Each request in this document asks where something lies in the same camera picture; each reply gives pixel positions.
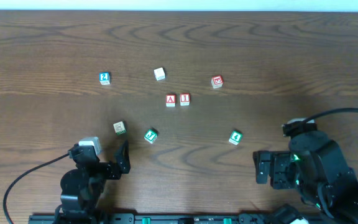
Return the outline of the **red letter A block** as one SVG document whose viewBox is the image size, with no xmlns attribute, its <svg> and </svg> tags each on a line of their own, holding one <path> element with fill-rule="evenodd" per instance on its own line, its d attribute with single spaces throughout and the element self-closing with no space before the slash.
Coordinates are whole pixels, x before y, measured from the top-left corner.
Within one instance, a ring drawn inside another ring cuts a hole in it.
<svg viewBox="0 0 358 224">
<path fill-rule="evenodd" d="M 166 107 L 175 107 L 176 105 L 176 95 L 175 94 L 167 94 L 165 97 Z"/>
</svg>

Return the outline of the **blue number 2 block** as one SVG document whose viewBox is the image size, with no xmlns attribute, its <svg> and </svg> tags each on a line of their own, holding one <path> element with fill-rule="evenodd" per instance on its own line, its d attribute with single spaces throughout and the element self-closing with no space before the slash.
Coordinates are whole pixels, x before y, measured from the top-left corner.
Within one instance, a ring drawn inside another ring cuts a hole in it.
<svg viewBox="0 0 358 224">
<path fill-rule="evenodd" d="M 109 72 L 101 72 L 99 74 L 99 82 L 102 85 L 110 85 L 111 84 L 111 77 Z"/>
</svg>

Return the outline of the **red letter I block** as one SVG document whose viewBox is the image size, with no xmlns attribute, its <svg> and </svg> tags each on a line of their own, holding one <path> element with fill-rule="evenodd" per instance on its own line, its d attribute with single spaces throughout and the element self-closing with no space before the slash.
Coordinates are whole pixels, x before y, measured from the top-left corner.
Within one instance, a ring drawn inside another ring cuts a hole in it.
<svg viewBox="0 0 358 224">
<path fill-rule="evenodd" d="M 189 106 L 190 105 L 190 94 L 189 93 L 181 93 L 180 94 L 180 105 L 181 106 Z"/>
</svg>

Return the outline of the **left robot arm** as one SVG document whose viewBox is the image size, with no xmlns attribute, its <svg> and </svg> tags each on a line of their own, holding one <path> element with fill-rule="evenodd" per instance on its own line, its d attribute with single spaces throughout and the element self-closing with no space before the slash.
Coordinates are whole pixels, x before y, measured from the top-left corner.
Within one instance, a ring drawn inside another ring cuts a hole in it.
<svg viewBox="0 0 358 224">
<path fill-rule="evenodd" d="M 96 208 L 107 180 L 119 180 L 129 173 L 129 141 L 125 140 L 114 154 L 115 161 L 101 162 L 101 145 L 97 137 L 82 139 L 69 151 L 76 169 L 60 181 L 61 205 L 55 210 L 54 223 L 109 223 L 109 215 Z"/>
</svg>

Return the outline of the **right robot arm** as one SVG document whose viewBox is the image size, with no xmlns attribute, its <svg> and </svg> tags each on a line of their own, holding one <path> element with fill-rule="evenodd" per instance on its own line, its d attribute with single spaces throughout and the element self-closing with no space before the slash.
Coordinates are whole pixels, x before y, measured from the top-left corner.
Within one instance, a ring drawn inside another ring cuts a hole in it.
<svg viewBox="0 0 358 224">
<path fill-rule="evenodd" d="M 258 184 L 296 190 L 331 223 L 358 223 L 358 179 L 339 144 L 322 131 L 291 137 L 287 151 L 255 151 Z"/>
</svg>

